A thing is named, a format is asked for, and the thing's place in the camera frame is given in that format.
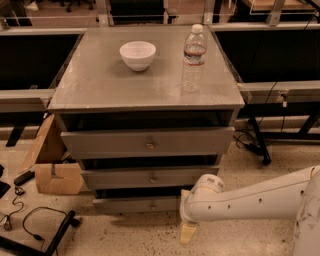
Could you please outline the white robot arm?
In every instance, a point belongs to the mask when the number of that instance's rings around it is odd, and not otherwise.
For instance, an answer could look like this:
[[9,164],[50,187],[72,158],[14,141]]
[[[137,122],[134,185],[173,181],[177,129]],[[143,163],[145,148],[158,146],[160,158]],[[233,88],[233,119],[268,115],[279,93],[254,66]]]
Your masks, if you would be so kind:
[[320,254],[320,166],[311,166],[240,189],[225,191],[221,178],[202,175],[181,191],[180,242],[187,244],[200,222],[293,219],[292,256]]

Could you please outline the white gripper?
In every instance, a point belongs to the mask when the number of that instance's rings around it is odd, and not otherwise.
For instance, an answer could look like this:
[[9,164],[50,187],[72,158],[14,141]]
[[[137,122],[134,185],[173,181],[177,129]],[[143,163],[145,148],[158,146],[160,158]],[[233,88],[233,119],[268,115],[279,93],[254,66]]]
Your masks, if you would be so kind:
[[218,215],[214,210],[214,200],[224,191],[224,182],[213,174],[202,175],[191,190],[181,191],[180,243],[186,245],[196,232],[197,225],[202,221],[217,221]]

